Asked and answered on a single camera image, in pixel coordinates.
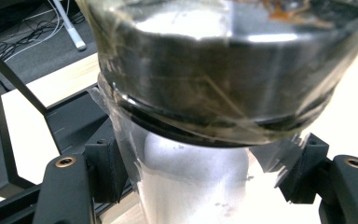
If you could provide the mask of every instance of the transparent plastic film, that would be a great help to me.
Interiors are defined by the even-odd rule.
[[[174,141],[132,121],[102,75],[99,86],[147,223],[252,223],[269,208],[270,197],[282,197],[273,187],[301,154],[298,138],[259,147]]]
[[[209,142],[301,132],[358,52],[358,3],[77,2],[115,104]]]

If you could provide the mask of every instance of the white cable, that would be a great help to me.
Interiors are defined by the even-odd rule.
[[[31,16],[31,17],[25,18],[23,21],[27,21],[27,20],[30,20],[30,19],[32,19],[32,18],[35,18],[35,17],[41,16],[41,15],[43,15],[43,14],[49,13],[49,12],[52,11],[52,10],[54,10],[54,9],[47,10],[47,11],[41,12],[41,13],[39,13],[39,14],[33,15],[33,16]]]
[[[56,15],[57,15],[57,25],[56,25],[55,29],[53,30],[53,32],[51,32],[51,34],[50,34],[49,36],[47,36],[46,38],[44,38],[43,40],[40,40],[40,41],[39,41],[39,40],[34,40],[34,41],[38,41],[38,42],[35,43],[35,44],[33,44],[33,45],[31,45],[31,46],[28,46],[28,47],[25,48],[25,49],[20,50],[19,52],[16,52],[16,53],[13,54],[13,55],[11,55],[10,57],[8,57],[8,58],[5,60],[5,62],[9,61],[11,58],[13,58],[14,56],[16,56],[16,55],[22,53],[23,51],[25,51],[25,50],[27,50],[27,49],[30,49],[30,48],[32,48],[32,47],[34,47],[34,46],[36,46],[36,45],[38,45],[38,44],[40,44],[40,43],[43,43],[43,42],[46,41],[46,40],[52,38],[53,36],[55,36],[55,35],[61,30],[61,28],[63,27],[63,23],[62,23],[61,27],[58,28],[59,25],[60,25],[60,14],[58,13],[56,7],[53,6],[53,4],[51,4],[50,0],[48,0],[48,2],[49,2],[50,5],[53,7],[53,9],[54,9],[54,11],[55,11],[55,13],[56,13]],[[68,1],[67,7],[66,7],[66,14],[68,14],[68,11],[69,11],[69,2],[70,2],[70,1]]]

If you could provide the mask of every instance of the wooden floor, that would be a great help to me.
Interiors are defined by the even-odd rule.
[[[45,105],[51,105],[95,83],[98,73],[98,60],[92,55],[28,86]],[[3,100],[19,174],[40,183],[46,164],[58,156],[46,123],[17,91],[3,95]],[[337,154],[358,157],[358,57],[342,78],[330,105],[307,132],[317,134],[330,145],[330,158]],[[252,215],[246,221],[318,223],[319,201],[314,205],[293,205],[286,203],[272,186],[261,189],[268,193],[260,190],[259,195],[252,196],[259,200],[254,202],[254,209],[249,211]],[[141,214],[138,198],[132,194],[101,216],[101,220],[103,223],[144,223]]]

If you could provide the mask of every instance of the brass insert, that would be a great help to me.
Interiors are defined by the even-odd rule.
[[[347,159],[345,159],[345,162],[349,166],[358,169],[358,160],[357,159],[355,159],[355,158],[347,158]]]
[[[75,157],[64,157],[56,162],[56,166],[59,168],[65,168],[68,167],[76,162]]]

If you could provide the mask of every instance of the white stand leg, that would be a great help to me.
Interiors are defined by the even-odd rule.
[[[79,33],[77,32],[74,25],[69,21],[68,16],[66,16],[65,10],[63,9],[61,3],[59,0],[53,0],[55,7],[57,8],[58,12],[60,13],[62,19],[63,19],[63,25],[65,26],[66,31],[68,32],[69,36],[71,36],[72,41],[74,41],[74,44],[77,48],[77,50],[85,50],[86,44],[80,37]]]

